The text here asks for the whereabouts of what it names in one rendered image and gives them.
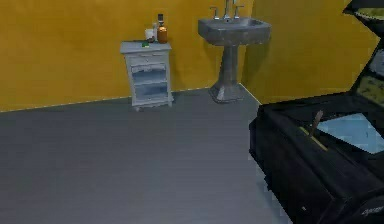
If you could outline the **pale grey bedside cabinet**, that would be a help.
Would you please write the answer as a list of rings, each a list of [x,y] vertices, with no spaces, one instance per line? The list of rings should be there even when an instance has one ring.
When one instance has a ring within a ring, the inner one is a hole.
[[[131,89],[131,102],[136,111],[144,107],[173,104],[170,78],[169,43],[123,41],[120,53],[124,56]]]

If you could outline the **amber bottle with black cap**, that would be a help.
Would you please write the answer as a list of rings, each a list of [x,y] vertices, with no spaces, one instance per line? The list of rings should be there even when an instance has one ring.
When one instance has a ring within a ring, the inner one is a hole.
[[[157,39],[160,44],[167,42],[167,28],[164,26],[164,15],[158,15],[159,26],[157,28]]]

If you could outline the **chrome sink tap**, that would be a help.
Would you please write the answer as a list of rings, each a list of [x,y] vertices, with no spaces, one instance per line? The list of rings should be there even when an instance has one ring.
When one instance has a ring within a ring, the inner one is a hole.
[[[218,15],[219,8],[217,6],[210,6],[210,9],[214,11],[213,19],[239,19],[239,9],[243,8],[243,5],[238,4],[239,0],[224,0],[224,13],[222,16]]]

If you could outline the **grey pedestal sink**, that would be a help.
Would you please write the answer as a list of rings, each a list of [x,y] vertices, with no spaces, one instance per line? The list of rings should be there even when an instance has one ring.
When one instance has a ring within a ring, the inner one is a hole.
[[[251,17],[199,19],[198,34],[210,45],[223,48],[218,80],[209,89],[217,103],[230,103],[243,98],[237,80],[240,46],[269,41],[272,25]]]

